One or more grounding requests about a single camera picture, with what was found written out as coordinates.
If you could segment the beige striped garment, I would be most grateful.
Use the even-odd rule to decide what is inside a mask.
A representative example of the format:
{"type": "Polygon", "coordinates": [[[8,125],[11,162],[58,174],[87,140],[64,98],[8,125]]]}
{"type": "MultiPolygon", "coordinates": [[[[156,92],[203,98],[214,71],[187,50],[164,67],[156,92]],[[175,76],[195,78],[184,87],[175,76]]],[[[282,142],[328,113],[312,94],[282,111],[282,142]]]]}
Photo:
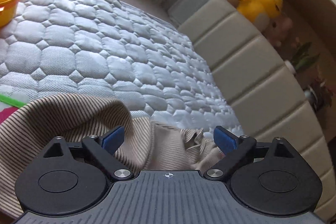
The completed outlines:
{"type": "Polygon", "coordinates": [[[59,94],[35,100],[1,123],[1,212],[16,218],[21,206],[14,185],[26,166],[54,137],[80,141],[122,126],[125,141],[116,158],[133,172],[141,170],[206,171],[223,158],[201,129],[180,129],[133,118],[116,98],[59,94]]]}

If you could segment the beige padded headboard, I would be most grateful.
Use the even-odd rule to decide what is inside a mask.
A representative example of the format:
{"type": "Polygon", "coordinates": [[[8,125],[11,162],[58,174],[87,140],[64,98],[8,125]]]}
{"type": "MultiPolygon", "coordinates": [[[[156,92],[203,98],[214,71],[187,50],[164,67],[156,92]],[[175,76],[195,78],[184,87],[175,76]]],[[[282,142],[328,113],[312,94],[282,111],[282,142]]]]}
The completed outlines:
{"type": "Polygon", "coordinates": [[[264,36],[226,0],[209,0],[179,28],[207,62],[243,132],[283,137],[319,175],[316,214],[335,215],[335,175],[321,126],[302,88],[264,36]]]}

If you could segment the dried flower decoration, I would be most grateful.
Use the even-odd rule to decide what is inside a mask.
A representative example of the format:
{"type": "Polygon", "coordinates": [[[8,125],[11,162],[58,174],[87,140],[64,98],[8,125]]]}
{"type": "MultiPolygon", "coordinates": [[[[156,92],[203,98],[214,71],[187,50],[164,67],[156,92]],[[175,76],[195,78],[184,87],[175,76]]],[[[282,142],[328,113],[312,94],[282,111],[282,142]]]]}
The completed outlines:
{"type": "Polygon", "coordinates": [[[315,113],[333,105],[335,84],[328,84],[322,76],[317,76],[303,91],[315,113]]]}

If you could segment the colourful cartoon play mat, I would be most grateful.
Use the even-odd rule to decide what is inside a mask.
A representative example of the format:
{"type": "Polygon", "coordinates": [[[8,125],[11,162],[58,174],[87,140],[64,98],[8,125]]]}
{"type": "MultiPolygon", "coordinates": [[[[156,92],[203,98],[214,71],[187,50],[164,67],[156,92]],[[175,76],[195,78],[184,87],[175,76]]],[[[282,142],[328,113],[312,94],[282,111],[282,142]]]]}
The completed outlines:
{"type": "Polygon", "coordinates": [[[1,94],[0,123],[3,123],[9,116],[21,107],[25,106],[30,98],[25,93],[13,93],[10,96],[1,94]]]}

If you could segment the green plant in vase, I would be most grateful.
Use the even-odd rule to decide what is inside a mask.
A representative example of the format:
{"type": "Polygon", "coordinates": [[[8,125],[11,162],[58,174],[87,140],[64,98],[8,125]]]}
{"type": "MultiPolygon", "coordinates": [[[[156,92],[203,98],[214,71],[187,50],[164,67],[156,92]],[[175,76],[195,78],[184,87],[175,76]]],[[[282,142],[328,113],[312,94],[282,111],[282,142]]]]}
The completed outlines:
{"type": "Polygon", "coordinates": [[[285,60],[285,65],[293,75],[304,72],[313,66],[319,59],[320,54],[310,55],[309,50],[312,42],[299,46],[290,60],[285,60]]]}

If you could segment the grey quilted mattress cover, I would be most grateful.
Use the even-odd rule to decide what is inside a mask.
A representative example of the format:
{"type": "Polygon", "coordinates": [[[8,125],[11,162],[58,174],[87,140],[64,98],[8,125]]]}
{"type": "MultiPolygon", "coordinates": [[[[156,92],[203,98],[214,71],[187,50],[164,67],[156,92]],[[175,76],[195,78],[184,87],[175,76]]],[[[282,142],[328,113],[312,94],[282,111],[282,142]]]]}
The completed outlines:
{"type": "Polygon", "coordinates": [[[119,0],[20,0],[1,28],[1,94],[120,99],[179,128],[242,127],[206,61],[171,24],[119,0]]]}

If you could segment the pink plush toy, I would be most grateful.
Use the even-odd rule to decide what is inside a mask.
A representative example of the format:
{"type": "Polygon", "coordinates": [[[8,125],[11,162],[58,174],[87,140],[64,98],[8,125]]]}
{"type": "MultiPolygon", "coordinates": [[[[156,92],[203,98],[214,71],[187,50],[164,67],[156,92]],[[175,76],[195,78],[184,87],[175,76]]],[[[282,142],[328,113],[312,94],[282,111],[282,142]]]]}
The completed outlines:
{"type": "Polygon", "coordinates": [[[287,38],[290,30],[293,28],[293,21],[286,15],[280,15],[270,20],[268,27],[264,30],[263,35],[270,44],[278,48],[287,38]]]}

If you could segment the yellow duck plush toy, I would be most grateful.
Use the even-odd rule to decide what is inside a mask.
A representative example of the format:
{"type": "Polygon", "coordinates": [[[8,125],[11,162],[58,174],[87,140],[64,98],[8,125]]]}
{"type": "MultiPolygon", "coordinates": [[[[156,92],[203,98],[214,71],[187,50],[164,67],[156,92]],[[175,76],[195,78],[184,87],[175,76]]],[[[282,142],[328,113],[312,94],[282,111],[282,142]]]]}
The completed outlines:
{"type": "Polygon", "coordinates": [[[239,0],[236,10],[263,32],[271,19],[281,15],[282,7],[283,0],[239,0]]]}

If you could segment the cardboard box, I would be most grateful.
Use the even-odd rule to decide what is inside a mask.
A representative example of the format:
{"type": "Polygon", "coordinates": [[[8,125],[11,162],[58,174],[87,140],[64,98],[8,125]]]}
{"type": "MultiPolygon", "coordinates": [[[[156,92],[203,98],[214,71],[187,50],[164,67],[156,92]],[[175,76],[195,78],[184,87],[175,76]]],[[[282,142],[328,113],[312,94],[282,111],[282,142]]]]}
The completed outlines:
{"type": "MultiPolygon", "coordinates": [[[[236,5],[238,0],[227,0],[236,5]]],[[[328,83],[335,82],[335,3],[331,0],[284,0],[285,10],[294,21],[293,36],[312,42],[320,53],[319,66],[328,83]]],[[[296,79],[306,84],[305,77],[296,79]]],[[[335,129],[335,108],[324,108],[315,114],[322,131],[335,129]]]]}

